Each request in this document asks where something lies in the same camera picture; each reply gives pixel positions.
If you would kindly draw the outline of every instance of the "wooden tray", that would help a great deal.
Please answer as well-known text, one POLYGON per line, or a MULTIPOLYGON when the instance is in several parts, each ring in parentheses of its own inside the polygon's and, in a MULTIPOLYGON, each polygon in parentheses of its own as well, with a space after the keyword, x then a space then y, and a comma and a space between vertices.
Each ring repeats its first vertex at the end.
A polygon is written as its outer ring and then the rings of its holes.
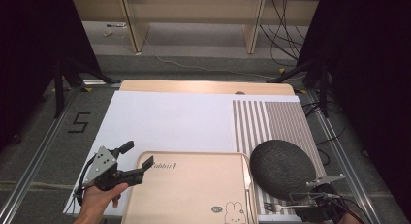
POLYGON ((149 151, 137 166, 151 155, 155 163, 143 184, 132 187, 123 224, 257 223, 244 154, 149 151))

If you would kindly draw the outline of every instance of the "round gray cushion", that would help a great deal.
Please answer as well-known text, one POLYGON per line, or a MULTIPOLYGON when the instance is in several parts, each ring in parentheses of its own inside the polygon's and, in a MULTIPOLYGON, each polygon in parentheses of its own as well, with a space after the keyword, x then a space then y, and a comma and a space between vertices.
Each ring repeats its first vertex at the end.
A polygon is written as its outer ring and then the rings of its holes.
MULTIPOLYGON (((307 193, 306 183, 316 179, 308 155, 298 146, 282 140, 263 142, 253 150, 250 170, 254 180, 266 193, 290 201, 290 193, 307 193)), ((294 200, 304 198, 295 196, 294 200)))

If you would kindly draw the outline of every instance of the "human hand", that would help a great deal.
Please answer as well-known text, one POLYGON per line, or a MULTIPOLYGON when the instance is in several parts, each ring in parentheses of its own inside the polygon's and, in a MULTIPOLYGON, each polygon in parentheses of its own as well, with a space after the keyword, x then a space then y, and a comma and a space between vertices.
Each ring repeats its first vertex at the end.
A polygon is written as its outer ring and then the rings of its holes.
POLYGON ((338 224, 361 224, 353 215, 350 213, 345 213, 338 224))
POLYGON ((95 186, 85 189, 81 211, 75 224, 97 224, 103 217, 104 210, 112 201, 114 208, 118 207, 120 194, 128 188, 127 183, 120 183, 110 191, 101 191, 95 186))

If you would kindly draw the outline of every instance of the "black clamp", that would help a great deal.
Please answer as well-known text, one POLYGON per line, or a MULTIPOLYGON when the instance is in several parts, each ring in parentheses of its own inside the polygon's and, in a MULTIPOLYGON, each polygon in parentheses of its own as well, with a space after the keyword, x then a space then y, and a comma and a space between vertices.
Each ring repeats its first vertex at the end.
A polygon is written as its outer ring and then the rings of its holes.
POLYGON ((82 205, 82 197, 84 190, 90 186, 96 186, 102 191, 109 191, 117 184, 127 183, 129 186, 134 186, 142 183, 145 171, 147 171, 154 164, 154 157, 151 156, 139 169, 123 172, 117 169, 117 158, 119 154, 124 154, 134 147, 134 142, 129 141, 120 148, 107 150, 103 146, 99 151, 86 163, 80 179, 79 185, 75 190, 73 196, 82 205))
POLYGON ((332 220, 338 223, 347 212, 348 207, 336 189, 329 183, 314 187, 310 192, 314 196, 315 206, 309 208, 296 208, 296 215, 303 222, 323 222, 332 220))

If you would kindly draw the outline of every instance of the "number 5 marking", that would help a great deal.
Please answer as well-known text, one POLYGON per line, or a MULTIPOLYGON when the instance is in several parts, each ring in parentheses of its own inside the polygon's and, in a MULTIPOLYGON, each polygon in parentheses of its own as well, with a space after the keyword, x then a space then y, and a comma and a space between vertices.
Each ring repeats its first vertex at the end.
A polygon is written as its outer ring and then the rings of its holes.
POLYGON ((81 114, 91 114, 91 112, 78 112, 78 114, 76 115, 75 121, 73 121, 73 124, 82 125, 82 129, 81 130, 70 130, 69 131, 70 134, 84 133, 85 127, 87 127, 88 122, 78 121, 79 116, 81 114))

